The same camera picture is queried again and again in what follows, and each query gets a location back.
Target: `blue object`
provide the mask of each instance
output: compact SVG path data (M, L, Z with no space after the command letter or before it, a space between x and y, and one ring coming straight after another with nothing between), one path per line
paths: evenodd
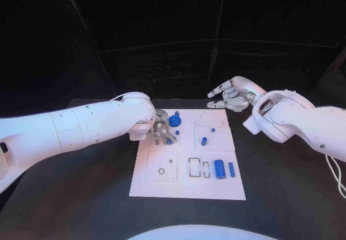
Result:
M175 112L175 115L169 117L168 119L168 124L172 126L172 127L178 127L182 123L182 118L179 117L179 111Z
M228 166L230 166L231 177L235 178L235 177L237 177L237 174L235 174L234 163L230 162L230 163L228 163Z
M217 179L225 179L227 178L227 173L225 173L224 161L222 160L215 160L214 161L214 166L215 166Z
M205 146L208 144L208 138L207 137L204 137L201 144L202 144L202 146Z

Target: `cable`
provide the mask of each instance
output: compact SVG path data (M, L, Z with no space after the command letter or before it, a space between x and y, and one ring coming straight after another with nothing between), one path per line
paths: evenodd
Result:
M338 167L339 177L338 177L336 172L335 172L335 170L333 170L333 168L332 168L329 157L332 158L333 163L335 163L335 165L336 165L336 167ZM333 173L335 180L338 181L338 189L339 189L341 195L342 195L344 198L346 199L346 196L345 196L345 194L344 194L344 191L346 191L346 188L345 188L345 186L344 186L344 184L342 184L342 170L341 170L338 161L336 161L335 158L333 158L332 156L329 156L328 154L326 154L326 163L328 163L329 168L331 168L331 171L332 171L332 173Z
M113 100L116 100L117 98L123 97L124 95L133 94L133 93L137 93L137 91L132 91L132 92L127 92L127 93L119 95L119 96L117 96L116 98L113 98L110 101L113 101Z

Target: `dark table surface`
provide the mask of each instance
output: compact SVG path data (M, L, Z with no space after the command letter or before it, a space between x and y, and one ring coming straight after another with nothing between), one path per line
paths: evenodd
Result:
M204 109L211 100L155 99L156 108ZM97 100L74 99L70 107ZM117 239L173 225L248 230L277 239L346 239L346 200L325 156L295 136L284 144L227 111L247 201L129 197L139 142L129 134L41 161L0 213L0 239ZM346 164L341 162L346 173Z

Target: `white platform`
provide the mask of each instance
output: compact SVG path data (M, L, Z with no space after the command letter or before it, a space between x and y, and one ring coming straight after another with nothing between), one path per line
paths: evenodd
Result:
M225 110L165 111L171 116L176 111L181 113L182 124L169 129L178 141L172 145L165 144L165 138L155 135L140 141L130 197L245 200ZM204 137L208 138L205 146L201 144ZM201 176L191 176L189 158L201 160ZM217 179L215 160L220 159L224 160L225 179ZM205 177L204 162L209 163L211 177ZM234 164L235 177L231 177L230 163Z

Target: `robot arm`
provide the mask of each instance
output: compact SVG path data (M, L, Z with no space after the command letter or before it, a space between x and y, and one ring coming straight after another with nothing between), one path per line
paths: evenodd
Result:
M60 111L0 119L0 192L28 168L48 157L85 148L130 133L133 141L149 133L169 133L168 113L155 109L142 92L123 100L93 103Z
M237 76L209 94L222 93L224 101L209 102L209 108L241 112L254 106L244 126L260 131L279 143L299 135L320 153L346 162L346 111L338 107L315 107L296 92L266 90L247 78Z

